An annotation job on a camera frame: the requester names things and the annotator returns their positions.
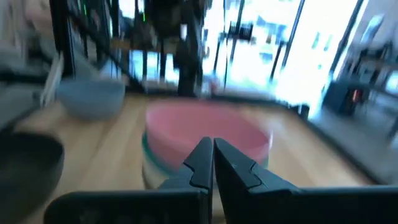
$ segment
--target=pink bowl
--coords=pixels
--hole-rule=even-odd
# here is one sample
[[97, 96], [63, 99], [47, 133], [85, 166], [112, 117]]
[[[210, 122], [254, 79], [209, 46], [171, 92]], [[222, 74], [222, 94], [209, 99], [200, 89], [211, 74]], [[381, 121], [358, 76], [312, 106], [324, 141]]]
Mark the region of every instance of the pink bowl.
[[271, 134], [262, 132], [230, 106], [203, 101], [161, 101], [146, 114], [148, 144], [155, 156], [173, 169], [205, 137], [223, 138], [262, 164]]

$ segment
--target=stacked bowl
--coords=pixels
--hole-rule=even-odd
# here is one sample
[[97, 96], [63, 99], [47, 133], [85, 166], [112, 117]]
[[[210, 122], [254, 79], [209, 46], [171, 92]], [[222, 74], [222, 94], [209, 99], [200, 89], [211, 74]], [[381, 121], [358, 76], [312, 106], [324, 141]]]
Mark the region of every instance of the stacked bowl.
[[[177, 172], [199, 141], [223, 138], [242, 153], [267, 167], [272, 136], [245, 119], [230, 105], [167, 100], [150, 105], [146, 114], [143, 176], [147, 188], [157, 188]], [[223, 216], [217, 187], [213, 193], [213, 214]]]

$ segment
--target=wooden table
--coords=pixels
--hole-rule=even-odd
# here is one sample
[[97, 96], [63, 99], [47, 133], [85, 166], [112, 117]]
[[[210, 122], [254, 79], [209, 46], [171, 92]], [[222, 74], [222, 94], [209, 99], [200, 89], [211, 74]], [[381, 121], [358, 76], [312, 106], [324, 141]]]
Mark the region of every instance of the wooden table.
[[[142, 190], [141, 137], [147, 106], [158, 98], [129, 95], [110, 121], [80, 121], [59, 103], [21, 121], [17, 129], [56, 134], [65, 146], [63, 174], [52, 197], [77, 190]], [[269, 168], [301, 187], [358, 186], [366, 180], [296, 116], [278, 108], [231, 105], [274, 133]], [[22, 223], [42, 223], [45, 205]]]

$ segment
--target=light blue bowl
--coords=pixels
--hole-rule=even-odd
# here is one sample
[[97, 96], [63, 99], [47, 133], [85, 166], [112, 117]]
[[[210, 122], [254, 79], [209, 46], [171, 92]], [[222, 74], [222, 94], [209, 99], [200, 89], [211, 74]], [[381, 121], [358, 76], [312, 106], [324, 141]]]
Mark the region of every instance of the light blue bowl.
[[119, 113], [125, 86], [109, 80], [62, 81], [56, 95], [66, 110], [81, 119], [104, 120]]

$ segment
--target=black bowl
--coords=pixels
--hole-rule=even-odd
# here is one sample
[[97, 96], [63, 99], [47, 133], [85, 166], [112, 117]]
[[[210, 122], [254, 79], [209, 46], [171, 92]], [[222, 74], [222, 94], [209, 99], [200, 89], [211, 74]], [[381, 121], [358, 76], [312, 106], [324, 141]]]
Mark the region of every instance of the black bowl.
[[47, 200], [63, 159], [62, 144], [48, 135], [0, 135], [0, 223], [16, 223]]

